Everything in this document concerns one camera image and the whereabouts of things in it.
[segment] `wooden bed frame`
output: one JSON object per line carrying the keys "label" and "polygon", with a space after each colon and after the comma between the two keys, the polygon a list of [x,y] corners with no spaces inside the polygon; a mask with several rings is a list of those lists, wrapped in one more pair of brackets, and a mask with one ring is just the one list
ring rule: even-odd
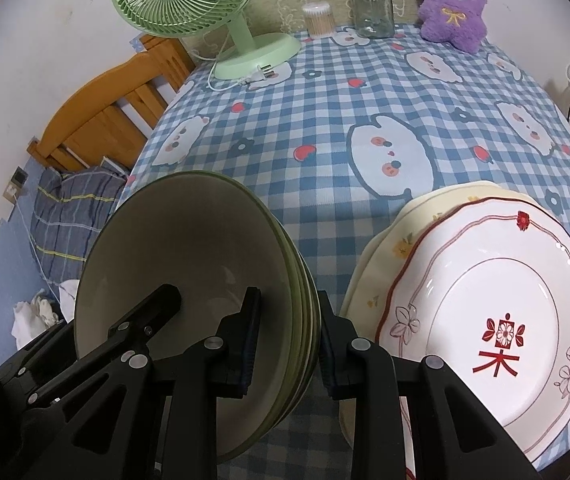
{"label": "wooden bed frame", "polygon": [[141,42],[146,52],[92,79],[63,104],[41,140],[28,146],[33,158],[67,171],[97,166],[104,156],[134,166],[147,139],[115,102],[124,98],[154,128],[167,102],[150,81],[163,76],[178,91],[194,69],[178,40],[145,35]]}

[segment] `stack of plates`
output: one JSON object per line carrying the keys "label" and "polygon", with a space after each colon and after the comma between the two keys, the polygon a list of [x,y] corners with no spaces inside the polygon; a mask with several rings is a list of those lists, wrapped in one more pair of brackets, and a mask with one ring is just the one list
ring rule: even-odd
{"label": "stack of plates", "polygon": [[187,171],[137,192],[112,216],[84,267],[76,299],[76,351],[163,283],[183,302],[148,343],[152,359],[180,354],[238,312],[248,286],[261,290],[254,376],[241,400],[219,399],[217,454],[238,456],[296,406],[318,354],[320,309],[296,247],[262,202],[221,174]]}
{"label": "stack of plates", "polygon": [[[367,247],[341,313],[391,355],[443,357],[532,462],[570,421],[570,236],[529,196],[479,182],[409,203]],[[342,403],[350,443],[353,412]]]}

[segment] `green desk fan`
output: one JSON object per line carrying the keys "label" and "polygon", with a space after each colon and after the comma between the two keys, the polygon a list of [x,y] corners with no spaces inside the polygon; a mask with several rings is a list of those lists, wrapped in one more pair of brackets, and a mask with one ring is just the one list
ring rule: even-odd
{"label": "green desk fan", "polygon": [[177,38],[227,25],[235,43],[214,69],[218,79],[241,79],[292,58],[300,41],[280,32],[252,37],[241,10],[248,0],[112,0],[121,16],[153,36]]}

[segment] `power cord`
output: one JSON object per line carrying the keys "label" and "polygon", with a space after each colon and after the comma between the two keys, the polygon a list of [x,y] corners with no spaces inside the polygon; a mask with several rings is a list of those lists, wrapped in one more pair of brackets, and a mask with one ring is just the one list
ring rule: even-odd
{"label": "power cord", "polygon": [[214,62],[214,63],[212,63],[211,69],[209,69],[209,74],[207,75],[207,88],[209,88],[213,92],[226,92],[227,90],[230,90],[230,89],[232,89],[236,86],[239,86],[239,85],[247,85],[247,84],[251,84],[253,82],[257,82],[257,81],[263,81],[273,74],[273,71],[271,70],[271,66],[260,67],[257,65],[256,70],[254,72],[252,72],[247,77],[237,79],[232,84],[225,86],[223,88],[216,88],[215,86],[213,86],[212,82],[211,82],[211,77],[214,74],[214,70],[216,70],[216,65],[219,63],[220,55],[225,50],[225,46],[227,45],[228,40],[229,40],[229,32],[227,33],[227,35],[225,37],[225,41],[223,41],[223,45],[220,47],[219,53],[217,54],[216,57],[199,56],[194,51],[192,51],[192,53],[191,53],[194,57],[196,57],[198,59],[202,59],[204,61],[213,61]]}

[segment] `wall outlet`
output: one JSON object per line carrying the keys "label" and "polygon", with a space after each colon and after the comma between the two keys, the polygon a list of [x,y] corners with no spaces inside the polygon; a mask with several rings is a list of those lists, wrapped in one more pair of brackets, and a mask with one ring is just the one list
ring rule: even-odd
{"label": "wall outlet", "polygon": [[6,190],[3,192],[3,198],[11,202],[12,204],[16,204],[16,199],[21,192],[21,188],[18,187],[14,182],[8,182],[6,186]]}
{"label": "wall outlet", "polygon": [[21,189],[27,182],[27,172],[23,168],[16,168],[10,182],[16,184],[18,189]]}

